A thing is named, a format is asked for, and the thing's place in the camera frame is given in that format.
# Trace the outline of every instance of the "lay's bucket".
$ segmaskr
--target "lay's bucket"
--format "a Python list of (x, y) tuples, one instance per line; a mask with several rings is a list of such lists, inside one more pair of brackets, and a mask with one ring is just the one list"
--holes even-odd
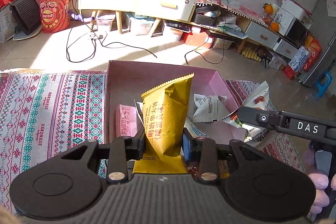
[(55, 33), (69, 27), (70, 0), (39, 0), (42, 31)]

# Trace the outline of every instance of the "black waffle tray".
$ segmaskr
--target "black waffle tray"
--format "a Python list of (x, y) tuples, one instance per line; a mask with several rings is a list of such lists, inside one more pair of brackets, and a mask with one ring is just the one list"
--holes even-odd
[(26, 35), (30, 35), (40, 25), (40, 8), (35, 0), (15, 0), (9, 5), (14, 19)]

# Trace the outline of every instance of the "screw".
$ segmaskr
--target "screw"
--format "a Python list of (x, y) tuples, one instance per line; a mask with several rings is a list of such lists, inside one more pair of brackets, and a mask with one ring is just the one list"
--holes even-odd
[(112, 172), (109, 174), (109, 179), (110, 180), (123, 180), (125, 178), (125, 174), (121, 172)]
[(217, 179), (217, 175), (211, 172), (203, 173), (201, 175), (201, 179), (205, 181), (213, 181)]

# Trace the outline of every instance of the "patterned rug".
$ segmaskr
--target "patterned rug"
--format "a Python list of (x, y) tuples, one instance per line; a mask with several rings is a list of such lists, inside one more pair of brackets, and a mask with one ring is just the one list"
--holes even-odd
[[(21, 172), (86, 139), (103, 142), (106, 72), (40, 70), (0, 73), (0, 204), (15, 213), (9, 185)], [(258, 87), (227, 80), (241, 104)], [(304, 171), (290, 139), (280, 134), (264, 152)], [(101, 163), (99, 175), (105, 176)]]

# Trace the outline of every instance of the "drawer handle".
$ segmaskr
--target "drawer handle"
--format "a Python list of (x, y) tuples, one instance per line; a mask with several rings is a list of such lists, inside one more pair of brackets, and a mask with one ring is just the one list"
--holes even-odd
[(261, 34), (260, 37), (264, 40), (268, 40), (268, 37), (265, 37), (263, 34)]
[(170, 8), (170, 9), (177, 9), (177, 5), (176, 4), (171, 4), (171, 3), (167, 3), (167, 2), (160, 2), (160, 5), (162, 7), (166, 7), (166, 8)]

